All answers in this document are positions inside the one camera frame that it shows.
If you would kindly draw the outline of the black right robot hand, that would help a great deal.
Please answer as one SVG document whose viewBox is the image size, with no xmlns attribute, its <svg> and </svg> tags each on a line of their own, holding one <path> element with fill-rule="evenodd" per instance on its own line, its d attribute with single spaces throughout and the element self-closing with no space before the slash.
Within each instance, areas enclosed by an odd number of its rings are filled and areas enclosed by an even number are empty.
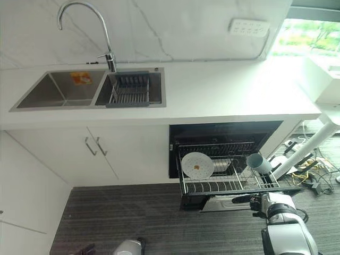
<svg viewBox="0 0 340 255">
<path fill-rule="evenodd" d="M 265 193 L 245 194 L 233 198 L 232 203 L 234 204 L 248 203 L 250 205 L 251 210 L 265 213 L 267 211 L 265 197 L 266 197 Z"/>
</svg>

